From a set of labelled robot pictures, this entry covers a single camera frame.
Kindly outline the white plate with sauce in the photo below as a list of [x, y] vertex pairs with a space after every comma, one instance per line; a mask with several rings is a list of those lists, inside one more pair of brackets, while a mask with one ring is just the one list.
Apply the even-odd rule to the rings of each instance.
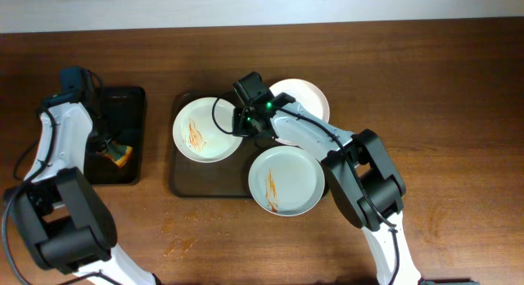
[[201, 163], [213, 163], [231, 156], [241, 145], [242, 138], [220, 131], [232, 130], [235, 106], [221, 99], [212, 108], [217, 97], [202, 97], [189, 102], [175, 116], [172, 134], [175, 146], [188, 159]]

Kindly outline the light blue plate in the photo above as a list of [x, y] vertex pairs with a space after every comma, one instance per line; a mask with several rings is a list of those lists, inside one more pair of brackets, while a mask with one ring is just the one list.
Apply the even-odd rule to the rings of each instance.
[[248, 173], [249, 191], [256, 203], [273, 215], [302, 215], [323, 196], [325, 178], [320, 163], [291, 146], [272, 147], [255, 158]]

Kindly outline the orange green sponge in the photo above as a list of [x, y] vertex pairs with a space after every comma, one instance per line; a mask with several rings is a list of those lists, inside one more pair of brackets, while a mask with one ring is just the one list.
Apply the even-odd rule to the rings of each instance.
[[119, 168], [122, 168], [130, 160], [132, 153], [133, 148], [131, 146], [119, 144], [115, 141], [108, 143], [102, 152], [104, 157]]

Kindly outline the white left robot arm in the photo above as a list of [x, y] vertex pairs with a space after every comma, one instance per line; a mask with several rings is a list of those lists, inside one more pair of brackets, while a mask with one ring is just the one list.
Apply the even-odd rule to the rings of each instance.
[[124, 164], [130, 146], [116, 143], [101, 109], [103, 83], [91, 70], [60, 72], [61, 92], [43, 99], [37, 114], [42, 132], [34, 163], [18, 186], [5, 193], [2, 246], [17, 281], [28, 281], [9, 246], [14, 222], [35, 264], [74, 274], [93, 284], [151, 284], [160, 280], [140, 268], [117, 242], [115, 221], [84, 176], [85, 155], [100, 154]]

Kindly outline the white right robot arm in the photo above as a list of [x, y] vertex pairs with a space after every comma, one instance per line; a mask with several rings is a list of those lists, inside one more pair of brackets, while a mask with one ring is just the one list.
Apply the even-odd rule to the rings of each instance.
[[233, 85], [242, 107], [233, 112], [233, 134], [283, 138], [327, 167], [338, 210], [368, 242], [380, 284], [427, 280], [416, 268], [403, 227], [404, 180], [381, 139], [370, 129], [352, 133], [319, 119], [287, 93], [273, 94], [253, 71]]

